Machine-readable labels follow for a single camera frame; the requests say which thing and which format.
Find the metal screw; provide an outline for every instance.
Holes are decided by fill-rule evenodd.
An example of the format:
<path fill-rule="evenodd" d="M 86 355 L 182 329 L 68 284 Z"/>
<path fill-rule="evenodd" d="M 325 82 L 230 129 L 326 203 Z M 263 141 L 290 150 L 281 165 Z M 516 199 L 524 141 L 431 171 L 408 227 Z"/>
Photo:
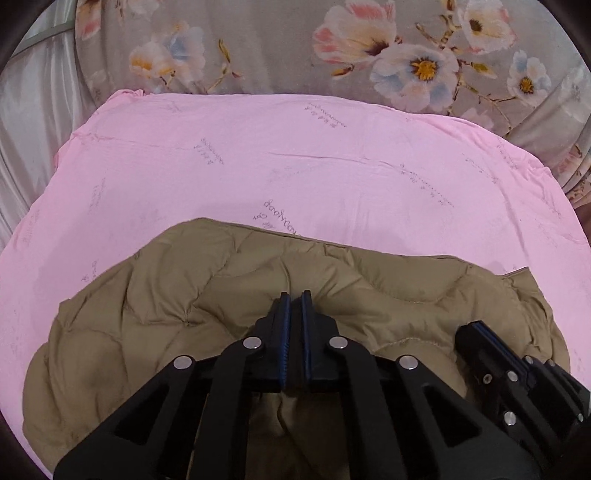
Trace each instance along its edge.
<path fill-rule="evenodd" d="M 256 350 L 262 345 L 262 340 L 259 337 L 248 337 L 244 339 L 242 344 L 249 350 Z"/>
<path fill-rule="evenodd" d="M 349 344 L 349 342 L 347 341 L 347 339 L 345 337 L 332 337 L 329 340 L 329 345 L 332 348 L 338 348 L 338 349 L 342 349 L 345 348 L 347 345 Z"/>
<path fill-rule="evenodd" d="M 517 416 L 512 411 L 506 411 L 503 419 L 505 420 L 505 424 L 509 427 L 512 427 L 517 423 Z"/>
<path fill-rule="evenodd" d="M 412 355 L 404 355 L 400 357 L 398 363 L 402 368 L 405 368 L 406 370 L 414 370 L 418 367 L 418 360 L 414 358 Z"/>
<path fill-rule="evenodd" d="M 174 359 L 173 365 L 177 370 L 185 370 L 185 368 L 189 368 L 192 363 L 193 360 L 191 357 L 182 355 Z"/>

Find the flower print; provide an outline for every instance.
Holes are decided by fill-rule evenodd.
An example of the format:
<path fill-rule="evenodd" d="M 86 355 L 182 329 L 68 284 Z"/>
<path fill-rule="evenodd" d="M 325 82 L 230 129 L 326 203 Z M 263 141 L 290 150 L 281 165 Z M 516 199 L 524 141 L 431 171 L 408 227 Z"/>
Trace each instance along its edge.
<path fill-rule="evenodd" d="M 241 79 L 242 77 L 244 77 L 242 73 L 237 72 L 232 68 L 232 58 L 230 56 L 230 51 L 228 50 L 228 47 L 226 46 L 222 38 L 220 38 L 217 41 L 217 48 L 226 60 L 222 63 L 222 78 L 229 74 L 231 74 L 236 79 Z"/>
<path fill-rule="evenodd" d="M 479 73 L 482 76 L 485 76 L 493 80 L 496 80 L 497 78 L 495 71 L 491 69 L 486 63 L 469 62 L 466 64 L 472 67 L 475 72 Z"/>
<path fill-rule="evenodd" d="M 76 36 L 88 40 L 100 30 L 102 0 L 85 0 L 76 8 Z"/>
<path fill-rule="evenodd" d="M 470 0 L 457 14 L 472 53 L 506 50 L 517 41 L 501 0 Z"/>
<path fill-rule="evenodd" d="M 511 95 L 525 105 L 537 107 L 548 96 L 551 86 L 546 67 L 539 59 L 528 58 L 523 50 L 515 52 L 507 78 L 507 89 Z"/>
<path fill-rule="evenodd" d="M 460 118 L 468 120 L 473 124 L 480 125 L 482 128 L 486 128 L 490 131 L 495 126 L 495 123 L 492 121 L 491 117 L 489 117 L 486 113 L 478 113 L 475 108 L 466 110 Z"/>
<path fill-rule="evenodd" d="M 168 50 L 154 40 L 135 47 L 129 54 L 131 72 L 146 79 L 165 78 L 174 74 L 174 60 Z"/>
<path fill-rule="evenodd" d="M 185 21 L 175 25 L 173 32 L 158 38 L 166 48 L 175 65 L 175 77 L 185 86 L 203 78 L 205 46 L 203 30 L 189 27 Z"/>
<path fill-rule="evenodd" d="M 104 70 L 94 72 L 88 77 L 86 84 L 88 85 L 90 94 L 95 102 L 100 102 L 102 97 L 101 87 L 103 87 L 105 83 L 107 83 L 107 74 Z"/>
<path fill-rule="evenodd" d="M 589 70 L 580 66 L 564 78 L 558 93 L 558 102 L 568 115 L 584 124 L 591 115 L 591 79 Z"/>
<path fill-rule="evenodd" d="M 151 17 L 160 6 L 160 0 L 122 0 L 122 3 L 134 14 L 143 17 Z"/>
<path fill-rule="evenodd" d="M 441 0 L 441 5 L 447 14 L 452 14 L 456 11 L 456 0 Z"/>
<path fill-rule="evenodd" d="M 326 13 L 313 35 L 314 51 L 328 63 L 367 66 L 396 43 L 394 17 L 392 1 L 382 6 L 374 0 L 347 0 Z"/>
<path fill-rule="evenodd" d="M 205 66 L 203 30 L 178 23 L 166 35 L 153 35 L 152 40 L 136 47 L 129 55 L 133 73 L 146 79 L 161 79 L 166 86 L 177 79 L 189 91 L 197 90 Z"/>
<path fill-rule="evenodd" d="M 570 147 L 566 156 L 555 166 L 551 168 L 552 175 L 560 186 L 565 186 L 573 176 L 583 176 L 581 170 L 588 170 L 589 163 L 583 162 L 583 152 L 580 147 L 574 144 Z"/>
<path fill-rule="evenodd" d="M 341 69 L 333 70 L 330 75 L 334 79 L 341 79 L 343 77 L 346 77 L 349 73 L 351 73 L 353 71 L 353 68 L 353 65 L 345 65 Z"/>
<path fill-rule="evenodd" d="M 403 43 L 382 53 L 369 78 L 396 109 L 417 113 L 429 107 L 440 112 L 453 102 L 458 69 L 449 48 Z"/>
<path fill-rule="evenodd" d="M 576 186 L 567 193 L 566 197 L 575 208 L 577 208 L 579 205 L 574 204 L 583 200 L 583 198 L 591 191 L 589 176 L 591 176 L 591 170 L 588 170 L 586 173 L 584 173 Z"/>

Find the gray floral fabric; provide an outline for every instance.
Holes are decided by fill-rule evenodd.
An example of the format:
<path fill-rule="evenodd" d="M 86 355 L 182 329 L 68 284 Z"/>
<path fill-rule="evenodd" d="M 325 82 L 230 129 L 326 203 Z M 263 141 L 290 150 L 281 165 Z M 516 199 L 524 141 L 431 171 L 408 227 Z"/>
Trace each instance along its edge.
<path fill-rule="evenodd" d="M 591 202 L 591 74 L 538 0 L 79 0 L 76 38 L 97 105 L 309 93 L 457 116 Z"/>

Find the pink bedsheet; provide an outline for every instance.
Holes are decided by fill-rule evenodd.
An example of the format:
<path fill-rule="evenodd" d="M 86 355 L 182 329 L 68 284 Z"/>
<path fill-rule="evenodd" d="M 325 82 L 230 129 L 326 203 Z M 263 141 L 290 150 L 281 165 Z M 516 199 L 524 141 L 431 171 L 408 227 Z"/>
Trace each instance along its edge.
<path fill-rule="evenodd" d="M 404 255 L 529 266 L 591 386 L 591 250 L 550 171 L 469 122 L 327 97 L 116 93 L 0 256 L 0 408 L 63 299 L 200 216 Z"/>

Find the yellow flower center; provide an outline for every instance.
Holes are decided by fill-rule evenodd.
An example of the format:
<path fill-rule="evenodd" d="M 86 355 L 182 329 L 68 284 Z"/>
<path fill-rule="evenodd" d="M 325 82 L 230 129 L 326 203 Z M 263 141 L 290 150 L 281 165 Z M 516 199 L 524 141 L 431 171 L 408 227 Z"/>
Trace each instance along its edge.
<path fill-rule="evenodd" d="M 523 93 L 530 95 L 534 93 L 534 82 L 529 77 L 523 77 L 519 82 L 519 89 Z"/>
<path fill-rule="evenodd" d="M 437 75 L 437 69 L 439 66 L 436 61 L 431 59 L 415 59 L 410 63 L 413 68 L 413 73 L 422 82 L 430 82 Z"/>
<path fill-rule="evenodd" d="M 172 68 L 172 67 L 162 67 L 158 71 L 159 77 L 164 77 L 166 75 L 171 75 L 174 77 L 174 74 L 175 74 L 175 71 L 174 71 L 174 68 Z"/>
<path fill-rule="evenodd" d="M 482 31 L 482 22 L 475 18 L 470 19 L 470 28 L 474 33 L 480 33 Z"/>
<path fill-rule="evenodd" d="M 152 70 L 152 62 L 147 59 L 135 58 L 131 61 L 131 64 L 143 70 Z"/>

